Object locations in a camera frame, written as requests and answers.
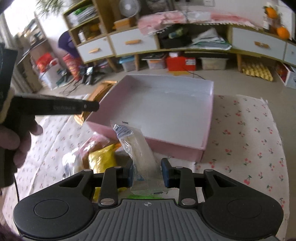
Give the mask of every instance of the pink box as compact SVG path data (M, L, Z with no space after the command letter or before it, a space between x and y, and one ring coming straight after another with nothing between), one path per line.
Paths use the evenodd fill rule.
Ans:
M116 139L111 122L140 128L154 152L200 162L206 149L214 83L169 75L126 75L87 118L89 127Z

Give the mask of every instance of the red shoe box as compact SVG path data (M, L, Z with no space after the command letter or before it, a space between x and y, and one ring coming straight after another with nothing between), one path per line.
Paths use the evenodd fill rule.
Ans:
M195 58L187 58L184 56L167 57L166 64L169 71L195 71Z

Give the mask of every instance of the white fan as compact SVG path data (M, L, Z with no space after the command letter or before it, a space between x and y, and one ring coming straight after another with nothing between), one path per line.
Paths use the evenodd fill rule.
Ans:
M137 0L120 0L119 9L123 16L132 17L141 10L141 6Z

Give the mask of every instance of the metal screw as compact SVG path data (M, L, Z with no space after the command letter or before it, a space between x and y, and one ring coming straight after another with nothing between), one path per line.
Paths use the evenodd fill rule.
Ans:
M195 204L195 200L192 198L184 198L182 199L181 203L186 206L191 206Z
M115 201L112 198L104 198L101 200L101 204L105 205L105 206L110 206L114 203L115 203Z

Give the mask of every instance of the gray ribbed panel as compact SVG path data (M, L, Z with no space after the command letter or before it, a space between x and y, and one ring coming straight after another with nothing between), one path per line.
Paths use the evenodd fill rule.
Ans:
M173 200L123 200L101 210L81 233L62 241L232 241L210 230L197 212ZM275 237L264 239L277 241Z

